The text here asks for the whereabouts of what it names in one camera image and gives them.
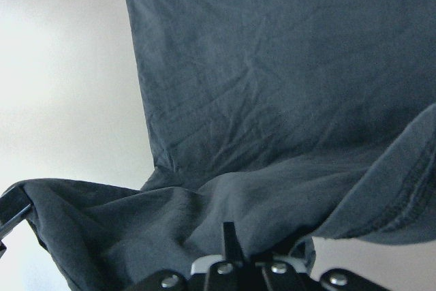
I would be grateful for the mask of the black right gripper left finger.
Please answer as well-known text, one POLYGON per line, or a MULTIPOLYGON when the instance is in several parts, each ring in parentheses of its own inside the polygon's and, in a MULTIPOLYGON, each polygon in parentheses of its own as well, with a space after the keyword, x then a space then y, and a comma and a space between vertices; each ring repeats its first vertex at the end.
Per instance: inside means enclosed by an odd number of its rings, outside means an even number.
POLYGON ((222 225, 221 259, 207 270, 204 290, 237 291, 240 287, 241 269, 244 267, 242 249, 233 222, 222 225))

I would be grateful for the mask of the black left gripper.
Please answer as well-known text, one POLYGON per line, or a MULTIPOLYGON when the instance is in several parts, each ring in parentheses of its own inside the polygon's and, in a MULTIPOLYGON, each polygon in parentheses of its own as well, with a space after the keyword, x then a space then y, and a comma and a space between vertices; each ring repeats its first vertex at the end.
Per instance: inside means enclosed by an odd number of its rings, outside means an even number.
POLYGON ((13 187, 1 196, 1 257, 7 250, 3 239, 27 218, 32 208, 32 201, 21 187, 13 187))

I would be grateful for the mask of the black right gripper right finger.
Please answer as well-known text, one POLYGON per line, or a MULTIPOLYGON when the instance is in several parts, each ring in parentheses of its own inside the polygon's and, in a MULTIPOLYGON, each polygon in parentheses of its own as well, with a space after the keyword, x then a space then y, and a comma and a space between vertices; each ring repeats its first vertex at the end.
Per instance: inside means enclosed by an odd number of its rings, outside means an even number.
POLYGON ((306 273, 303 261, 291 256, 267 254, 253 257, 254 290, 306 290, 301 273, 306 273))

